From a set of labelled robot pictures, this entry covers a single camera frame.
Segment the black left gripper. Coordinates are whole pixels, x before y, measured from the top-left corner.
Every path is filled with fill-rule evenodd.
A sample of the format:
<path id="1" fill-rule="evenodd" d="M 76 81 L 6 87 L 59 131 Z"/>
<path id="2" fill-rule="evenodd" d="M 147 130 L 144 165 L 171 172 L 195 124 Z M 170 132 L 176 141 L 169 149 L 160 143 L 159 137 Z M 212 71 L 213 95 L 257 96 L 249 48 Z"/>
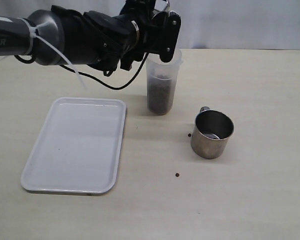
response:
<path id="1" fill-rule="evenodd" d="M 163 63 L 174 56 L 182 24 L 170 10 L 161 24 L 150 19 L 165 12 L 156 0 L 126 0 L 117 16 L 90 10 L 80 13 L 57 5 L 51 12 L 59 17 L 64 36 L 62 53 L 74 65 L 88 65 L 110 75 L 117 68 L 129 71 L 146 52 L 159 55 Z"/>

